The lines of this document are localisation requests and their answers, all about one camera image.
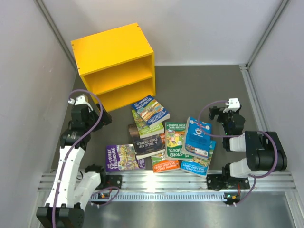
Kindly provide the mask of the blue thick paperback book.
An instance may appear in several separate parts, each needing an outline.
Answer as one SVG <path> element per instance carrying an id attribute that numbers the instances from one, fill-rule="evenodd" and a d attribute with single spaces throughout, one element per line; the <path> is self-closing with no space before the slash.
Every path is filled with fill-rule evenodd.
<path id="1" fill-rule="evenodd" d="M 186 123 L 182 152 L 201 159 L 209 158 L 211 125 L 189 117 Z"/>

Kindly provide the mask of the lime 65-storey treehouse book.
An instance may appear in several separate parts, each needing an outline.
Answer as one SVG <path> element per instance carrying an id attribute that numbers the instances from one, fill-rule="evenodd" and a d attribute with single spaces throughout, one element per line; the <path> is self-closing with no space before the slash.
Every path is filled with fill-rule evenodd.
<path id="1" fill-rule="evenodd" d="M 141 139 L 164 133 L 165 130 L 162 123 L 159 123 L 150 128 L 136 111 L 132 110 L 132 115 Z"/>

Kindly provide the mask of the purple 52-storey treehouse book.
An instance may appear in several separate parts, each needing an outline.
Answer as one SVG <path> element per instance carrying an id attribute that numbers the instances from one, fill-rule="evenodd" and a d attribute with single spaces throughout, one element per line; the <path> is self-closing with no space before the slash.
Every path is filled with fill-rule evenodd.
<path id="1" fill-rule="evenodd" d="M 106 171 L 145 170 L 145 159 L 137 159 L 133 144 L 106 147 Z"/>

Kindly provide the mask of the blue 91-storey treehouse book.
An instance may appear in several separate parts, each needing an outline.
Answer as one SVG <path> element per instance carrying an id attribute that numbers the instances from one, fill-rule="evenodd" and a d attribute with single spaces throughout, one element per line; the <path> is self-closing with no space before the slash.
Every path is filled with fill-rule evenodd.
<path id="1" fill-rule="evenodd" d="M 151 95 L 133 103 L 132 108 L 150 128 L 170 118 L 169 111 Z"/>

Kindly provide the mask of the dark Tale of Two Cities book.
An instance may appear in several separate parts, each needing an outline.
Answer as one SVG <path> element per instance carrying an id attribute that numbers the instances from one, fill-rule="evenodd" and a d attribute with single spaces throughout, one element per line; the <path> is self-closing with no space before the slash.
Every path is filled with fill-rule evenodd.
<path id="1" fill-rule="evenodd" d="M 165 148 L 159 134 L 141 139 L 135 124 L 128 125 L 128 130 L 133 140 L 136 159 L 144 159 L 165 152 Z"/>

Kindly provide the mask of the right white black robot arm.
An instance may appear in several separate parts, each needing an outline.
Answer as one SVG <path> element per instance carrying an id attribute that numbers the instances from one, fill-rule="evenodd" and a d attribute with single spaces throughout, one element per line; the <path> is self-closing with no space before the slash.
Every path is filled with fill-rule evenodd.
<path id="1" fill-rule="evenodd" d="M 209 109 L 209 119 L 217 116 L 227 137 L 223 147 L 230 152 L 245 152 L 246 157 L 238 162 L 222 167 L 221 174 L 207 175 L 209 189 L 236 189 L 237 185 L 248 189 L 248 176 L 257 171 L 284 171 L 287 168 L 287 156 L 276 132 L 243 131 L 245 118 L 236 111 L 225 108 Z"/>

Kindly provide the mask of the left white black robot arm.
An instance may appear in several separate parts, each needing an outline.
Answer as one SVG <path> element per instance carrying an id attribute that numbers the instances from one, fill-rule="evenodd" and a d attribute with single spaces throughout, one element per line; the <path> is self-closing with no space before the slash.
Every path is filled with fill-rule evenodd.
<path id="1" fill-rule="evenodd" d="M 86 104 L 76 104 L 71 110 L 68 128 L 60 137 L 60 157 L 51 192 L 36 216 L 45 228 L 80 228 L 86 206 L 96 188 L 107 184 L 101 166 L 91 165 L 76 184 L 80 162 L 91 139 L 91 132 L 111 123 L 110 114 L 99 107 L 100 114 Z"/>

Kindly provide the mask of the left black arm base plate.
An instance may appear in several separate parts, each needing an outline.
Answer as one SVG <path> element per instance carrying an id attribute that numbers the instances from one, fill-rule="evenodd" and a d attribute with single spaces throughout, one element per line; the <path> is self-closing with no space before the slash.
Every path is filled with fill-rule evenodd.
<path id="1" fill-rule="evenodd" d="M 107 174 L 105 176 L 105 182 L 104 182 L 104 188 L 108 187 L 118 187 L 121 189 L 122 186 L 122 175 L 113 175 L 113 174 Z"/>

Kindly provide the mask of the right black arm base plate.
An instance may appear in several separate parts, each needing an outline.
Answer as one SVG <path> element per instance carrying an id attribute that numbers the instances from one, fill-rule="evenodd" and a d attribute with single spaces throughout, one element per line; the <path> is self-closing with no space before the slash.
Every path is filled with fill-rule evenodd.
<path id="1" fill-rule="evenodd" d="M 234 178 L 230 176 L 223 176 L 222 174 L 209 174 L 207 175 L 207 188 L 209 190 L 241 190 L 250 189 L 248 178 Z"/>

